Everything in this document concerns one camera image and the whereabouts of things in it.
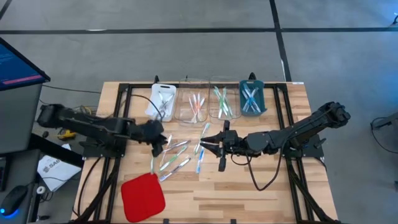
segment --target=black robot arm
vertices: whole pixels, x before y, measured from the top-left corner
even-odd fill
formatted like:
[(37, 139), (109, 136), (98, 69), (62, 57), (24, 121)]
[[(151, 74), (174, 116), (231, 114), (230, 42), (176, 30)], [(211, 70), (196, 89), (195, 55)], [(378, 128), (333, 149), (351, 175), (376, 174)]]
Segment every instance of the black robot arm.
[(152, 155), (157, 157), (162, 145), (167, 143), (162, 123), (148, 120), (136, 125), (130, 118), (100, 118), (91, 114), (80, 113), (60, 104), (42, 105), (37, 122), (45, 128), (65, 128), (99, 141), (103, 145), (112, 146), (117, 139), (130, 139), (139, 143), (151, 144)]
[(329, 102), (294, 125), (279, 131), (250, 133), (243, 139), (238, 137), (236, 131), (229, 130), (229, 121), (225, 121), (224, 130), (215, 136), (202, 138), (201, 145), (221, 158), (219, 171), (224, 171), (227, 154), (258, 157), (261, 153), (275, 154), (281, 148), (297, 148), (325, 128), (346, 125), (350, 117), (343, 105)]

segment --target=wooden tabletop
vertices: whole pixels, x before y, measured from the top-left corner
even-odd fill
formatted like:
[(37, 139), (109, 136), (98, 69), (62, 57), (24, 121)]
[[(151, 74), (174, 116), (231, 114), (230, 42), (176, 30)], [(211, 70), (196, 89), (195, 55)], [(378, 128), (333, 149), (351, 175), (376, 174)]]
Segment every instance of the wooden tabletop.
[[(119, 84), (119, 82), (104, 83), (99, 101), (98, 116), (108, 116), (113, 113)], [(288, 83), (287, 86), (294, 121), (297, 122), (311, 114), (307, 93), (305, 86), (301, 83)], [(133, 90), (134, 94), (147, 97), (150, 97), (150, 92), (150, 88), (135, 88)], [(279, 95), (285, 124), (288, 124), (282, 92)], [(256, 131), (279, 129), (272, 89), (264, 89), (264, 96), (268, 110), (262, 116), (242, 116), (231, 122), (231, 129), (237, 130), (239, 136), (244, 137), (248, 133)], [(135, 118), (138, 124), (146, 122), (149, 119), (144, 112), (147, 106), (148, 101), (145, 99), (132, 97), (129, 117)], [(222, 122), (215, 122), (213, 119), (211, 121), (215, 124), (210, 125), (207, 136), (217, 134), (223, 128)], [(210, 116), (208, 116), (207, 122), (211, 121)], [(182, 124), (176, 119), (163, 123), (163, 125), (164, 135), (172, 134), (172, 142), (192, 140), (185, 153), (179, 156), (179, 159), (170, 166), (172, 169), (180, 164), (185, 156), (192, 155), (203, 127)], [(124, 215), (120, 186), (126, 181), (150, 172), (150, 150), (150, 146), (128, 141), (126, 155), (121, 159), (112, 223), (128, 223)], [(166, 159), (170, 159), (177, 153), (176, 151), (178, 149), (168, 153)], [(253, 158), (251, 164), (260, 187), (268, 183), (274, 176), (278, 158), (279, 154)], [(164, 218), (170, 219), (171, 223), (229, 223), (231, 219), (237, 219), (238, 223), (295, 223), (292, 196), (284, 160), (282, 160), (280, 172), (275, 182), (265, 191), (258, 192), (253, 186), (247, 166), (237, 166), (228, 157), (226, 170), (218, 172), (219, 159), (206, 151), (201, 172), (196, 174), (197, 159), (198, 156), (161, 183), (166, 208), (160, 214), (143, 221), (143, 223), (161, 223)], [(236, 162), (246, 162), (244, 157), (235, 157), (234, 159)], [(88, 159), (85, 162), (81, 175), (82, 180), (86, 177), (95, 160)], [(303, 163), (310, 193), (326, 214), (337, 219), (325, 168), (312, 158), (304, 158)], [(102, 166), (103, 159), (94, 168), (87, 181), (83, 192), (82, 211), (98, 192)], [(80, 192), (82, 183), (83, 181), (80, 182), (78, 192)], [(303, 198), (300, 193), (298, 194), (302, 216), (306, 218)], [(78, 196), (76, 197), (75, 209), (77, 209), (77, 200)], [(108, 194), (105, 195), (101, 208), (102, 218), (105, 216), (107, 204)]]

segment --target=blue basket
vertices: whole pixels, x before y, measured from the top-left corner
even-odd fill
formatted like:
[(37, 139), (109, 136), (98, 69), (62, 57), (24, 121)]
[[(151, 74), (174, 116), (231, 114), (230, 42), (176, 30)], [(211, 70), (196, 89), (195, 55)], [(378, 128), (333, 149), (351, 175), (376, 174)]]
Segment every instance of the blue basket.
[[(260, 107), (260, 113), (257, 111), (253, 111), (251, 108), (248, 109), (248, 111), (243, 111), (243, 106), (246, 104), (246, 99), (242, 94), (243, 88), (243, 83), (246, 83), (249, 87), (249, 89), (253, 90), (255, 87), (258, 87), (260, 91), (258, 91), (254, 95), (254, 99), (257, 103), (257, 105)], [(241, 112), (243, 116), (260, 116), (264, 112), (266, 112), (266, 102), (264, 101), (264, 82), (259, 81), (259, 80), (242, 80), (239, 82), (239, 98), (241, 102)]]

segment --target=monitor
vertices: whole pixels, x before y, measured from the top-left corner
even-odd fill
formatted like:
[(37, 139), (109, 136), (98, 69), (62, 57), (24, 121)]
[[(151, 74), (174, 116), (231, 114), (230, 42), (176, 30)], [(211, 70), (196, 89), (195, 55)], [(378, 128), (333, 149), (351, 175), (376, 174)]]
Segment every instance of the monitor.
[(49, 81), (50, 77), (0, 38), (0, 91)]

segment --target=black computer mouse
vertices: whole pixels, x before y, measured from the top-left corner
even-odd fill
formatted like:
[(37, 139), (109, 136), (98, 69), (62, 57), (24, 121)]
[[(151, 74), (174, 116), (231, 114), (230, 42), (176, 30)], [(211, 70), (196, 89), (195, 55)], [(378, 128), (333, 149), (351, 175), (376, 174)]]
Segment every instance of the black computer mouse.
[(19, 208), (26, 195), (27, 186), (19, 185), (14, 187), (3, 199), (0, 213), (4, 216), (12, 215)]

